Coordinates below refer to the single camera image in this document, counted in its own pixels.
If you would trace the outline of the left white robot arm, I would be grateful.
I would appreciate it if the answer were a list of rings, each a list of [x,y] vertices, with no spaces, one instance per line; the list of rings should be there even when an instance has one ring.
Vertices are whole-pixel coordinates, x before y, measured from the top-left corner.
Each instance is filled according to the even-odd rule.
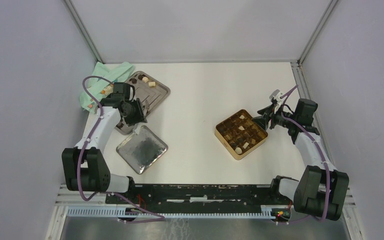
[[[113,92],[98,103],[92,127],[74,147],[62,152],[67,188],[79,192],[116,192],[123,203],[132,203],[137,191],[129,186],[131,179],[112,174],[103,151],[117,126],[133,129],[146,121],[142,103],[135,97],[135,87],[125,82],[115,83]]]

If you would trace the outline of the round white chocolate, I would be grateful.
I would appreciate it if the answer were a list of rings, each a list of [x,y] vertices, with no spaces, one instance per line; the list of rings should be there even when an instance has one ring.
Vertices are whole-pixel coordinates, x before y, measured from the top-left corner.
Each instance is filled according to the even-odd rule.
[[[239,148],[239,147],[237,147],[237,148],[235,149],[235,152],[236,152],[238,155],[240,155],[240,154],[242,154],[242,149]]]

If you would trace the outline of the gold chocolate box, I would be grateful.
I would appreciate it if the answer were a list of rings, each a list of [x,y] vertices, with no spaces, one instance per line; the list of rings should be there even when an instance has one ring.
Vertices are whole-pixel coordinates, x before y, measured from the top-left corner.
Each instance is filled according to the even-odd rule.
[[[261,146],[268,138],[268,133],[252,121],[248,111],[241,109],[216,125],[215,136],[233,158],[239,161]],[[243,148],[245,143],[249,143],[247,148]],[[242,154],[237,154],[236,148],[241,148]]]

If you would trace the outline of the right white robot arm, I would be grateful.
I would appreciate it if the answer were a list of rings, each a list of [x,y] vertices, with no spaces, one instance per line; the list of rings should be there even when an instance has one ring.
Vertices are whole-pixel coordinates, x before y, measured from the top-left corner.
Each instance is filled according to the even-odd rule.
[[[321,144],[320,133],[313,126],[318,104],[301,98],[295,111],[285,112],[280,97],[259,110],[253,122],[264,130],[281,126],[288,130],[292,143],[298,149],[305,170],[299,180],[277,176],[269,189],[269,199],[281,204],[290,199],[296,212],[336,221],[341,217],[348,190],[349,177],[338,171],[329,160]]]

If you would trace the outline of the silver box lid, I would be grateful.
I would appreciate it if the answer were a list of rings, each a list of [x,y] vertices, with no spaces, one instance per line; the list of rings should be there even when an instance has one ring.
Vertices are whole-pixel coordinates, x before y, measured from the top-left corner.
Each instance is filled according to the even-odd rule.
[[[145,125],[116,147],[118,155],[139,175],[151,167],[167,150],[168,145]]]

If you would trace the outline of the steel serving tongs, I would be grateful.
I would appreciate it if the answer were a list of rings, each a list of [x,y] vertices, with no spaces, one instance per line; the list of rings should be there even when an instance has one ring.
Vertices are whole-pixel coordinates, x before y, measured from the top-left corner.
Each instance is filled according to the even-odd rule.
[[[138,123],[134,126],[134,129],[133,129],[133,132],[138,134],[140,132],[140,128],[141,128],[142,124],[141,123]]]

